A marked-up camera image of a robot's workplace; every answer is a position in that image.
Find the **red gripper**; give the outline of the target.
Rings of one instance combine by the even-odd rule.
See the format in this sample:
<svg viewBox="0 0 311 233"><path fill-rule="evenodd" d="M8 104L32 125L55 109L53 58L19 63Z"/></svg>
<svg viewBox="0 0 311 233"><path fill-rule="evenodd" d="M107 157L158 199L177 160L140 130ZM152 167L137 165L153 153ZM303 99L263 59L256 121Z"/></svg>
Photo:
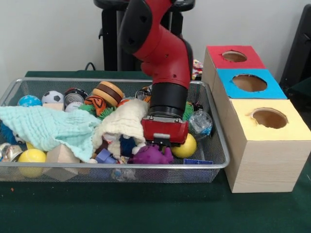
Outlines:
<svg viewBox="0 0 311 233"><path fill-rule="evenodd" d="M180 118L147 116L141 121L146 141L158 144L159 151L168 147L180 147L188 135L188 122Z"/></svg>

